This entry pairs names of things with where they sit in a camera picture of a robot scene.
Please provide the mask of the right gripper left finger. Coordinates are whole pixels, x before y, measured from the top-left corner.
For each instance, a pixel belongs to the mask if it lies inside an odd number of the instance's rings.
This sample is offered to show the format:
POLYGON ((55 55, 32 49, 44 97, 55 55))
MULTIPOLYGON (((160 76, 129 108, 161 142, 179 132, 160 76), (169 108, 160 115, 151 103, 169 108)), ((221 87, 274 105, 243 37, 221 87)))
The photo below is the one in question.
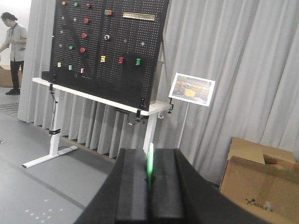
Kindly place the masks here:
POLYGON ((121 149, 123 166, 116 212, 117 222, 146 222, 146 155, 139 149, 121 149))

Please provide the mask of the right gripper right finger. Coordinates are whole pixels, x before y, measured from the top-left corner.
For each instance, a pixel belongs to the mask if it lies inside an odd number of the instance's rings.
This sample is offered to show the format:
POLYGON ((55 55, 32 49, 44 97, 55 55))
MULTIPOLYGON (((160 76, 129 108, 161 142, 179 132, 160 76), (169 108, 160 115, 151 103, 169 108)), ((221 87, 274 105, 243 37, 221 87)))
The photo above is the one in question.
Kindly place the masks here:
POLYGON ((153 221, 184 221, 184 210, 173 149, 156 149, 151 190, 153 221))

